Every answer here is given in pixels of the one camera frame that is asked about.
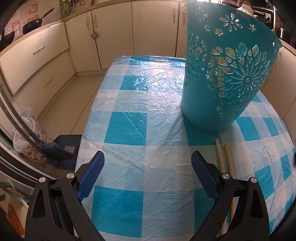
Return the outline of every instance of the silver screw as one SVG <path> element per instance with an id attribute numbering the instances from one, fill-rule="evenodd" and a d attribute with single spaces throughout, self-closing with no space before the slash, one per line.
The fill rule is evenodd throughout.
<path id="1" fill-rule="evenodd" d="M 222 177 L 223 177 L 224 179 L 229 179 L 229 178 L 230 178 L 230 176 L 229 176 L 228 173 L 223 173 L 223 174 L 222 174 Z"/>
<path id="2" fill-rule="evenodd" d="M 41 177 L 41 178 L 39 178 L 39 182 L 40 182 L 40 183 L 45 182 L 45 177 Z"/>
<path id="3" fill-rule="evenodd" d="M 67 178 L 68 178 L 68 179 L 72 179 L 74 176 L 75 176 L 75 175 L 74 175 L 74 173 L 72 173 L 72 172 L 70 172 L 70 173 L 67 174 Z"/>
<path id="4" fill-rule="evenodd" d="M 251 182 L 252 182 L 252 183 L 256 183 L 256 182 L 257 182 L 257 179 L 254 178 L 254 177 L 251 177 Z"/>

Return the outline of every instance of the dustpan sticker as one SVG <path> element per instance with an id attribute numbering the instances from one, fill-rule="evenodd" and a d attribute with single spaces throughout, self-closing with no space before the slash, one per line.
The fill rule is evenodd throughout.
<path id="1" fill-rule="evenodd" d="M 74 153 L 75 151 L 75 146 L 65 146 L 65 151 Z"/>

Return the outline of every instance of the blue gripper pad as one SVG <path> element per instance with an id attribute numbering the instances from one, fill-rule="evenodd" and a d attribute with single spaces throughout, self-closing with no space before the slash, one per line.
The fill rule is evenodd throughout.
<path id="1" fill-rule="evenodd" d="M 213 200 L 216 201 L 219 194 L 217 191 L 217 181 L 214 178 L 213 174 L 218 175 L 217 177 L 219 177 L 219 170 L 216 168 L 215 165 L 207 163 L 206 160 L 199 153 L 199 151 L 195 151 L 192 153 L 191 165 L 199 181 L 201 182 L 207 196 L 209 198 L 213 198 Z"/>
<path id="2" fill-rule="evenodd" d="M 100 152 L 90 164 L 88 170 L 79 182 L 79 192 L 77 193 L 79 201 L 82 201 L 84 198 L 89 196 L 104 164 L 105 156 L 103 152 Z"/>

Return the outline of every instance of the table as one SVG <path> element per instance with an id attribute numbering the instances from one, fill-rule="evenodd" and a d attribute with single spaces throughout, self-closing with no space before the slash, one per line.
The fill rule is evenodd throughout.
<path id="1" fill-rule="evenodd" d="M 190 157 L 199 150 L 220 168 L 216 138 L 229 145 L 235 178 L 258 179 L 270 231 L 295 198 L 295 149 L 264 95 L 259 92 L 227 131 L 205 132 L 180 109 L 184 72 L 184 59 L 124 56 L 104 77 L 76 170 L 97 150 L 105 154 L 105 166 L 83 205 L 107 241 L 189 240 L 213 205 Z"/>

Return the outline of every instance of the wooden stick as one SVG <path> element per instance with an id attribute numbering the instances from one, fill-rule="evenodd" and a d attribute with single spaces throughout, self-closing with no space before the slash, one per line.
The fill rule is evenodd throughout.
<path id="1" fill-rule="evenodd" d="M 222 150 L 221 150 L 219 139 L 216 139 L 215 142 L 216 142 L 216 147 L 217 147 L 217 152 L 218 152 L 218 157 L 219 157 L 221 173 L 223 173 L 223 172 L 225 172 L 225 166 L 224 166 L 223 155 L 222 155 Z M 226 233 L 226 218 L 225 218 L 225 220 L 222 224 L 222 227 L 221 227 L 221 235 L 225 234 L 225 233 Z"/>
<path id="2" fill-rule="evenodd" d="M 230 151 L 229 151 L 229 147 L 228 147 L 227 143 L 224 144 L 224 149 L 225 149 L 229 174 L 232 178 L 234 178 L 233 167 L 232 167 L 232 163 L 231 163 L 231 155 L 230 155 Z M 233 219 L 234 213 L 235 213 L 235 200 L 233 198 L 231 201 L 231 208 L 230 208 L 230 222 Z"/>

